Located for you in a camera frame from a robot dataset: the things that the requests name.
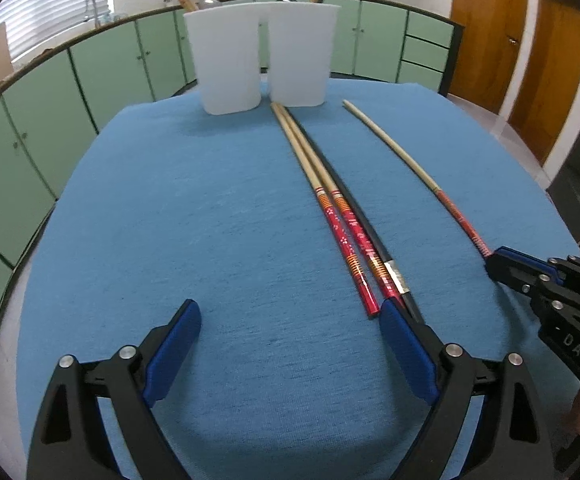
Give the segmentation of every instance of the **floor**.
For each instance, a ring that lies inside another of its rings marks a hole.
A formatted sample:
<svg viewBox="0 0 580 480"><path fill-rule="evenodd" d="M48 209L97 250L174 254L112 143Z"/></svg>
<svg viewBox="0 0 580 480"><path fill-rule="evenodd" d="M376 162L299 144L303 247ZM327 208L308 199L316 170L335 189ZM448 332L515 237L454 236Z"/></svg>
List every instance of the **floor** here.
<svg viewBox="0 0 580 480"><path fill-rule="evenodd" d="M502 146L516 158L518 163L534 178L537 184L546 189L550 184L548 176L534 158L521 138L499 116L484 110L471 102L449 95L459 108L475 119L487 132L493 135ZM0 464L12 478L23 480L26 459L19 433L19 416L15 391L17 342L19 321L25 294L32 256L22 270L10 301L6 306L0 327Z"/></svg>
<svg viewBox="0 0 580 480"><path fill-rule="evenodd" d="M534 178L542 188L550 186L550 178L534 158L534 155L503 118L480 106L449 94L448 99L477 121L488 133L497 139L506 151Z"/></svg>

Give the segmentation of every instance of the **wooden door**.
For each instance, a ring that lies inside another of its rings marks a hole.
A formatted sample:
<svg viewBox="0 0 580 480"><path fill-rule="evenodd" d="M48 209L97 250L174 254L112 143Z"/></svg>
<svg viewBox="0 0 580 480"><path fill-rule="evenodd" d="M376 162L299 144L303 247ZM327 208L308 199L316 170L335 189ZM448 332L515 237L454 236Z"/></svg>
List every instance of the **wooden door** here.
<svg viewBox="0 0 580 480"><path fill-rule="evenodd" d="M528 0L453 0L465 26L450 93L499 113L515 69Z"/></svg>
<svg viewBox="0 0 580 480"><path fill-rule="evenodd" d="M532 52L510 125L544 163L580 82L580 9L574 0L539 0Z"/></svg>
<svg viewBox="0 0 580 480"><path fill-rule="evenodd" d="M134 23L96 34L70 50L99 130L122 108L152 101Z"/></svg>
<svg viewBox="0 0 580 480"><path fill-rule="evenodd" d="M177 19L177 33L179 35L179 44L181 46L181 57L183 60L183 69L186 72L186 83L192 83L196 79L195 63L192 59L192 48L188 40L188 29L186 27L186 20L182 10L176 10L175 16Z"/></svg>
<svg viewBox="0 0 580 480"><path fill-rule="evenodd" d="M330 70L340 74L352 74L355 68L356 35L361 2L359 0L324 0L323 3L339 6Z"/></svg>
<svg viewBox="0 0 580 480"><path fill-rule="evenodd" d="M361 2L355 75L395 83L406 34L408 11Z"/></svg>
<svg viewBox="0 0 580 480"><path fill-rule="evenodd" d="M186 84L177 44L174 12L147 16L136 23L154 98L159 100L172 97Z"/></svg>
<svg viewBox="0 0 580 480"><path fill-rule="evenodd" d="M68 53L51 57L23 76L3 98L30 157L54 194L61 196L96 136Z"/></svg>
<svg viewBox="0 0 580 480"><path fill-rule="evenodd" d="M0 253L11 264L17 262L53 203L0 100Z"/></svg>

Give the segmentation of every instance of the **table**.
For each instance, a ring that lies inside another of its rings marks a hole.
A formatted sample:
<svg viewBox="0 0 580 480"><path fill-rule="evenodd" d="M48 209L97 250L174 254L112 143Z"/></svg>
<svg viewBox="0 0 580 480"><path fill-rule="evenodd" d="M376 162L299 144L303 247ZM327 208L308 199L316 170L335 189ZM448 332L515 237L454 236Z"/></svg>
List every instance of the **table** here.
<svg viewBox="0 0 580 480"><path fill-rule="evenodd" d="M497 141L418 85L332 80L293 112L395 257L426 321L474 356L520 352L551 428L579 386L536 337L525 298L491 282L417 177L343 109L400 142L491 248L579 254L542 190ZM138 344L186 299L202 329L154 415L195 479L385 479L428 407L366 318L312 191L264 100L209 116L196 92L126 108L74 171L32 263L17 399L24 448L61 355ZM446 470L459 471L480 402ZM136 478L110 404L123 473Z"/></svg>

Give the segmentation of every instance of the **drawer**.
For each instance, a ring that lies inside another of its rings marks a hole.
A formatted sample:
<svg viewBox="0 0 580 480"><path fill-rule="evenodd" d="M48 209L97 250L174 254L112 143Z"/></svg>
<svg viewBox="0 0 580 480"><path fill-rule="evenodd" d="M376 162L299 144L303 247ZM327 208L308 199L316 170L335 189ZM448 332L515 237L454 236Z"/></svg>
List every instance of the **drawer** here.
<svg viewBox="0 0 580 480"><path fill-rule="evenodd" d="M446 69L448 50L416 38L406 38L403 45L403 59L443 72Z"/></svg>
<svg viewBox="0 0 580 480"><path fill-rule="evenodd" d="M397 83L419 83L421 86L438 92L442 77L441 72L402 61Z"/></svg>
<svg viewBox="0 0 580 480"><path fill-rule="evenodd" d="M409 36L416 36L422 40L450 47L453 32L454 26L449 23L430 18L430 16L425 16L418 12L410 12L407 30Z"/></svg>

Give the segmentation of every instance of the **long cooking chopstick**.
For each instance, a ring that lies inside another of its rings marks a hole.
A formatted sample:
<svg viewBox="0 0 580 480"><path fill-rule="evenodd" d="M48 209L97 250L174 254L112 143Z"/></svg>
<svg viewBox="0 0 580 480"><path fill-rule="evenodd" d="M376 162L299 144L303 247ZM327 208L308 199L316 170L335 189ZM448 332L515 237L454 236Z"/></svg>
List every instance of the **long cooking chopstick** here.
<svg viewBox="0 0 580 480"><path fill-rule="evenodd" d="M395 140L390 137L387 133L385 133L370 117L368 117L365 113L363 113L359 108L353 105L350 101L346 99L343 100L343 105L346 110L352 113L355 117L362 121L370 130L379 137L385 144L390 147L391 150L396 153L400 159L405 162L408 167L423 181L424 184L428 187L430 191L437 197L439 202L441 202L444 207L448 210L448 212L452 215L452 218L456 220L456 222L461 226L461 229L468 235L468 238L472 241L474 246L477 248L481 256L487 258L492 254L486 243L483 241L483 238L479 236L476 229L472 227L470 222L466 219L466 217L459 211L459 208L450 200L448 195L441 189L439 184L437 184L426 171L417 164L417 161L414 160L407 152L404 150L400 145L398 145Z"/></svg>
<svg viewBox="0 0 580 480"><path fill-rule="evenodd" d="M312 154L319 161L320 167L328 175L328 178L330 179L330 181L332 183L332 184L330 184L330 187L334 188L334 192L332 190L330 190L330 194L333 195L333 199L335 200L335 203L339 202L335 198L335 193L337 193L343 199L342 200L342 204L344 204L343 207L347 206L350 210L352 210L352 216L349 217L350 221L348 222L348 225L350 226L351 224L354 224L354 223L360 224L362 232L366 235L364 238L366 239L367 242L369 242L369 244L372 248L372 252L371 252L371 254L368 254L366 256L366 260L368 261L369 259L372 258L372 256L375 256L375 257L378 257L380 263L382 264L382 265L376 266L376 268L373 268L372 262L368 262L368 266L371 268L372 273L374 274L375 278L377 279L377 282L379 283L379 286L382 288L382 293L384 294L384 296L386 298L390 297L390 290L386 290L385 288L382 287L382 284L380 283L380 280L382 280L382 277L381 277L381 275L379 275L379 276L377 275L378 272L379 273L381 272L381 270L387 270L387 272L391 278L390 281L396 286L396 289L398 291L398 295L394 295L394 296L398 300L400 300L400 303L403 304L403 306L406 308L406 310L408 311L408 313L410 314L410 316L412 317L412 319L414 321L419 322L419 323L423 323L424 319L423 319L423 316L421 315L421 311L419 309L419 306L417 305L417 302L415 301L410 289L408 288L408 285L406 284L406 281L405 281L403 275L400 273L399 269L397 268L397 265L394 262L392 255L390 254L388 249L385 247L384 242L381 240L380 236L377 234L376 230L374 229L374 226L368 220L368 217L366 216L364 210L358 204L355 197L352 195L352 193L348 189L348 186L346 186L346 183L343 182L343 179L339 176L337 171L332 167L332 165L330 164L330 162L328 161L326 156L323 155L323 152L319 148L318 144L316 142L314 142L314 139L304 129L303 125L299 121L296 120L296 118L292 115L292 112L290 112L287 109L286 109L286 112L287 112L288 116L290 117L290 119L292 119L294 121L294 125L297 127L299 133L304 138L304 142L308 145ZM365 249L362 248L362 246L358 243L358 241L357 241L357 244L359 245L359 248L361 248L362 251L365 252Z"/></svg>
<svg viewBox="0 0 580 480"><path fill-rule="evenodd" d="M328 221L328 225L330 226L332 234L337 240L339 250L341 251L341 254L346 261L350 275L355 282L356 290L361 297L361 301L364 304L366 312L368 313L368 316L374 317L379 313L379 304L376 302L374 294L372 293L368 281L366 280L366 276L361 267L361 263L359 262L359 258L356 256L354 246L352 243L350 243L350 240L346 235L346 230L344 229L341 220L337 216L337 213L332 206L332 202L330 202L330 199L328 198L328 194L323 189L319 177L308 161L308 158L302 150L299 142L295 138L291 127L289 126L286 118L280 110L280 105L277 103L272 103L272 110L275 113L276 119L279 121L282 130L286 134L288 142L290 142L290 145L292 146L292 150L294 151L294 154L299 161L299 165L302 167L302 170L304 170L305 176L312 186L315 197L321 206L321 210L323 211L323 214Z"/></svg>

